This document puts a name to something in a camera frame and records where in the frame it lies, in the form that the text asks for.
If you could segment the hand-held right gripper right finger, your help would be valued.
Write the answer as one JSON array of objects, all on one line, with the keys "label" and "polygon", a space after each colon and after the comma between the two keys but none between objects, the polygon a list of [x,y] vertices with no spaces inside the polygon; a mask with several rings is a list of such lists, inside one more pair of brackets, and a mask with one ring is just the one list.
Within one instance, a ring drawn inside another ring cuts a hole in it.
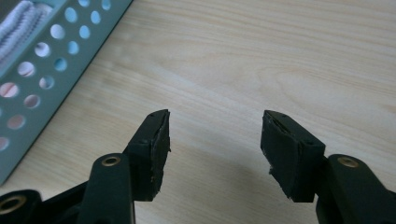
[{"label": "hand-held right gripper right finger", "polygon": [[291,117],[263,112],[261,149],[289,199],[317,204],[319,224],[396,224],[396,192],[365,162],[326,157],[325,144]]}]

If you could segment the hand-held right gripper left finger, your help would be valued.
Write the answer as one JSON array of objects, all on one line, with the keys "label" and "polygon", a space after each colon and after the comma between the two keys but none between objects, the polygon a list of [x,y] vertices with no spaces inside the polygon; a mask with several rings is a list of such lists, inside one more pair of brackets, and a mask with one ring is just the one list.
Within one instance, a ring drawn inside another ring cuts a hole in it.
[{"label": "hand-held right gripper left finger", "polygon": [[94,162],[77,224],[135,224],[134,203],[153,201],[161,189],[169,119],[167,109],[150,113],[123,152]]}]

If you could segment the grey-green perforated plastic basket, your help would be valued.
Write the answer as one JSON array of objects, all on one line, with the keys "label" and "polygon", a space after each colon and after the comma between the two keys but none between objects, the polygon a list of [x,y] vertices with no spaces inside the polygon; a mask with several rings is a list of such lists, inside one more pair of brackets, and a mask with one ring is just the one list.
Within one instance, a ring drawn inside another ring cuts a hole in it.
[{"label": "grey-green perforated plastic basket", "polygon": [[[0,23],[21,0],[0,0]],[[134,0],[29,0],[53,7],[0,70],[0,186],[11,176]]]}]

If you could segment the white knitted cloth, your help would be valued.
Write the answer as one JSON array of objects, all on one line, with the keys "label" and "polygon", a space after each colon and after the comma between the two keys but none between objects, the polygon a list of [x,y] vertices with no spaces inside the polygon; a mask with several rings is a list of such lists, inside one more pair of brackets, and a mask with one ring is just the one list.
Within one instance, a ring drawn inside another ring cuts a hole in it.
[{"label": "white knitted cloth", "polygon": [[29,39],[53,10],[48,4],[21,0],[0,23],[0,70],[26,49]]}]

